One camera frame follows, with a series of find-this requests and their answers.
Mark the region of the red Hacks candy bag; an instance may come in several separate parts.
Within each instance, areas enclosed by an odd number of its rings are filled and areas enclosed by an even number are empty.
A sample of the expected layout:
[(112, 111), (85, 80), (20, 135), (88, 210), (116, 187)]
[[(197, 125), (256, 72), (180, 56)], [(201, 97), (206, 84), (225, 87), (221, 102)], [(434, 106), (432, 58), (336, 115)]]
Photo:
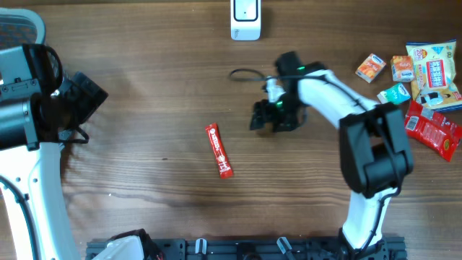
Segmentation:
[(409, 137), (420, 141), (450, 162), (461, 142), (461, 127), (443, 114), (410, 102), (405, 117), (405, 129)]

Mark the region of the yellow white snack bag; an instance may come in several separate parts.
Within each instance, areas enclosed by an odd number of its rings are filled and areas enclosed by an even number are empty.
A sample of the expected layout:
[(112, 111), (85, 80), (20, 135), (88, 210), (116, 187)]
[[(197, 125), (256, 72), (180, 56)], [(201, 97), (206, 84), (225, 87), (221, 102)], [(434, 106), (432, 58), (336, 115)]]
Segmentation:
[(461, 109), (461, 92), (456, 87), (456, 40), (443, 43), (408, 42), (414, 79), (412, 99), (424, 107), (448, 112)]

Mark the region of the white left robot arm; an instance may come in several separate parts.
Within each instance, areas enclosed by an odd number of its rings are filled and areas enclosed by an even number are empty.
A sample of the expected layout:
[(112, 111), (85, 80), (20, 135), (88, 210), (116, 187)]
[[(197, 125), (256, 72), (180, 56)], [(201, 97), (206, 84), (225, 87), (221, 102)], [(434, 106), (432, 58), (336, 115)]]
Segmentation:
[(86, 144), (82, 125), (108, 94), (64, 75), (53, 48), (1, 52), (1, 191), (18, 259), (78, 259), (61, 186), (61, 152)]

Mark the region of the orange small carton box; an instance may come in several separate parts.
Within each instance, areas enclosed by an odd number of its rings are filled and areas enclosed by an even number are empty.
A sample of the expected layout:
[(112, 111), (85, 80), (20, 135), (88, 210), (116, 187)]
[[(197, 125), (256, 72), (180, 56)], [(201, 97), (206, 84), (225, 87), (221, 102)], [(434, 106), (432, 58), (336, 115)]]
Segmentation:
[(393, 56), (391, 69), (394, 82), (411, 82), (414, 80), (414, 66), (410, 56)]

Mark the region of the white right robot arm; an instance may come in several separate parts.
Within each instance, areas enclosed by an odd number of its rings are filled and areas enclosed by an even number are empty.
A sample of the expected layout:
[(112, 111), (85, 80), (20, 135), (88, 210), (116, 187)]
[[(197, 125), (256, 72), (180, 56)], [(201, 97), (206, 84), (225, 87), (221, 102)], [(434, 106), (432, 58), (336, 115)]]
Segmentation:
[(385, 243), (381, 227), (391, 199), (401, 193), (414, 161), (401, 109), (380, 104), (346, 84), (321, 62), (302, 64), (296, 52), (283, 53), (273, 76), (257, 71), (266, 99), (253, 106), (250, 129), (272, 125), (293, 131), (314, 108), (339, 133), (340, 168), (351, 190), (347, 219), (339, 231), (339, 256), (361, 259)]

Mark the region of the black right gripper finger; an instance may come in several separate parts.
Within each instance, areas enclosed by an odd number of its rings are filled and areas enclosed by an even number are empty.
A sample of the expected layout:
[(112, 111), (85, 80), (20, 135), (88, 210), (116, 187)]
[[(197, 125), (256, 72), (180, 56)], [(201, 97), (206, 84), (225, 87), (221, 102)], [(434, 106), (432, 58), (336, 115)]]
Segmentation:
[(268, 122), (266, 112), (264, 110), (254, 110), (250, 120), (249, 129), (251, 131), (263, 129)]
[(255, 114), (266, 114), (271, 111), (271, 105), (268, 100), (260, 100), (253, 105), (253, 112)]

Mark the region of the white barcode scanner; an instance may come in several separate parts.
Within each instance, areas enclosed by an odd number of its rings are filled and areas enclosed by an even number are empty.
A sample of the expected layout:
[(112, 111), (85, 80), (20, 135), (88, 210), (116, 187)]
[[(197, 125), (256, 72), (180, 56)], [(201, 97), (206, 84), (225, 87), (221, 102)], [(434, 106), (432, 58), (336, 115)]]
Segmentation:
[(230, 35), (235, 41), (261, 36), (261, 0), (230, 0)]

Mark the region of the black aluminium mounting rail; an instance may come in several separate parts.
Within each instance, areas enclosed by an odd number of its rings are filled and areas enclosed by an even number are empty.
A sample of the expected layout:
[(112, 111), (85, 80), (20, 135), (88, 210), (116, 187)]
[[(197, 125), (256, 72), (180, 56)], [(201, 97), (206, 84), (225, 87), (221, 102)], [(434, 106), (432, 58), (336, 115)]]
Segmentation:
[[(299, 259), (328, 260), (353, 259), (346, 248), (341, 247), (337, 237), (277, 240), (197, 240), (154, 239), (161, 251), (157, 259)], [(85, 259), (95, 259), (108, 245), (107, 241), (87, 243)], [(360, 259), (407, 260), (405, 240), (402, 237), (383, 238), (380, 249)]]

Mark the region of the red coffee stick sachet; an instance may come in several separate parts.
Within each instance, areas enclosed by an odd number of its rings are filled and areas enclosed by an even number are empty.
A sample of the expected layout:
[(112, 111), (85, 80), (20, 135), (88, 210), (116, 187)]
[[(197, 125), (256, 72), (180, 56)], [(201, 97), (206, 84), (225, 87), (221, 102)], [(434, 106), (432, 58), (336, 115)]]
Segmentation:
[(234, 176), (230, 161), (225, 152), (225, 148), (222, 144), (222, 140), (219, 135), (219, 128), (216, 123), (212, 123), (205, 127), (205, 131), (209, 138), (214, 153), (217, 167), (219, 170), (219, 176), (222, 179), (231, 178)]

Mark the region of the grey plastic shopping basket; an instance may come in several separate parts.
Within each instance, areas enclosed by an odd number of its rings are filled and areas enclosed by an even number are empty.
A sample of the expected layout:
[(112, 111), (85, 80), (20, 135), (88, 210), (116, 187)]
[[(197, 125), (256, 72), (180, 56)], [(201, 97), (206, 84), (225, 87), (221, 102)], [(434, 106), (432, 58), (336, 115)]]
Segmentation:
[(46, 43), (42, 17), (29, 9), (1, 8), (1, 50), (23, 43)]

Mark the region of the teal Kleenex tissue pack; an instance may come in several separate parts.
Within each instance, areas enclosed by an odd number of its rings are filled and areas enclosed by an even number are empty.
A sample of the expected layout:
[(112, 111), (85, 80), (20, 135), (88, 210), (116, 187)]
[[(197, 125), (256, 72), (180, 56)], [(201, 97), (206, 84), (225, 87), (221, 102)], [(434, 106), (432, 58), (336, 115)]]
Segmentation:
[(399, 82), (394, 86), (381, 91), (377, 95), (377, 98), (382, 104), (393, 103), (394, 105), (400, 105), (409, 101), (411, 99), (411, 95), (403, 83)]

